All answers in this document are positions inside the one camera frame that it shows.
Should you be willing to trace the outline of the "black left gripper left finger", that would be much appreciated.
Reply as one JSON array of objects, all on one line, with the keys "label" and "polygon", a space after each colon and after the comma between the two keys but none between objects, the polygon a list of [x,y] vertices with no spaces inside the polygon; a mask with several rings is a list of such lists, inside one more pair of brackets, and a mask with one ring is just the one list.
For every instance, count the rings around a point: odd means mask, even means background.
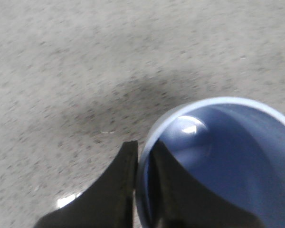
[{"label": "black left gripper left finger", "polygon": [[103,174],[72,202],[46,214],[37,228],[131,228],[138,142],[124,142]]}]

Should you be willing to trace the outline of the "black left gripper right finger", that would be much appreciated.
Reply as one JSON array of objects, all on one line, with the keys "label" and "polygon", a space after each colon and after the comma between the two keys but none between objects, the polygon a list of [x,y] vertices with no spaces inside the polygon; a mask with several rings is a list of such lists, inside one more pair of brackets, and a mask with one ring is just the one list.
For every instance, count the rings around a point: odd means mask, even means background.
[{"label": "black left gripper right finger", "polygon": [[207,189],[157,141],[150,152],[153,228],[263,228],[254,214]]}]

